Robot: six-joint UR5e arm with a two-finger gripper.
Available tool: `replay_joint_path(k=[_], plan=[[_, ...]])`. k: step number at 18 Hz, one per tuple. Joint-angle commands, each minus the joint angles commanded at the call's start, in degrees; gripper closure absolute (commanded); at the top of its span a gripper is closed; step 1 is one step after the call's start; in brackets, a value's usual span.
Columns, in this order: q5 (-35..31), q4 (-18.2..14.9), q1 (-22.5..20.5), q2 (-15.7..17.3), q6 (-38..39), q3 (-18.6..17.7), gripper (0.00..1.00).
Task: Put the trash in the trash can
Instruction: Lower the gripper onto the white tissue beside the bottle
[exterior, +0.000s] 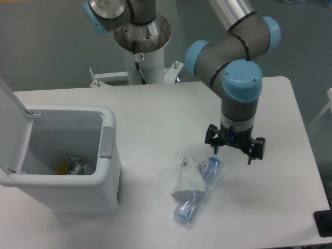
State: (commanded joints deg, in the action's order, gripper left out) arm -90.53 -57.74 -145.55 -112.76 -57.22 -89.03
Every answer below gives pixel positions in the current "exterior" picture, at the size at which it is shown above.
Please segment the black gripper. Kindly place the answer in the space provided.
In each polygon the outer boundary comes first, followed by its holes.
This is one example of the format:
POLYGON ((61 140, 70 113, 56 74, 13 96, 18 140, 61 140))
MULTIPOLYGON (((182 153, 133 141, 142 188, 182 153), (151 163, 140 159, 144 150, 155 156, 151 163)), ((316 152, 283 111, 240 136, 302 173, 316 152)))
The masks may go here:
POLYGON ((219 147, 230 146, 248 155, 247 164, 252 160, 262 160, 265 153, 266 139, 264 137, 252 138, 252 129, 255 117, 244 121, 235 121, 228 117, 221 117, 220 130, 210 124, 205 134, 205 144, 210 145, 217 155, 219 147))

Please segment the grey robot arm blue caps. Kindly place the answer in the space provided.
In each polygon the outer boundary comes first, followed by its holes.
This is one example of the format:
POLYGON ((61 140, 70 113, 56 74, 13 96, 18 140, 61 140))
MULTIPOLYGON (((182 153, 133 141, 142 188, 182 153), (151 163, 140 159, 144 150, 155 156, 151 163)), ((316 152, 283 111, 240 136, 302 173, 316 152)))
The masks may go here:
MULTIPOLYGON (((275 48, 281 39, 278 23, 259 17, 248 1, 210 1, 228 33, 219 44, 194 42, 186 51, 186 68, 221 100, 220 126, 209 125, 205 143, 215 151, 231 146, 262 159, 266 140, 252 129, 262 71, 254 59, 275 48)), ((155 1, 87 1, 84 9, 100 34, 113 32, 124 50, 131 85, 164 83, 164 47, 170 25, 156 11, 155 1)))

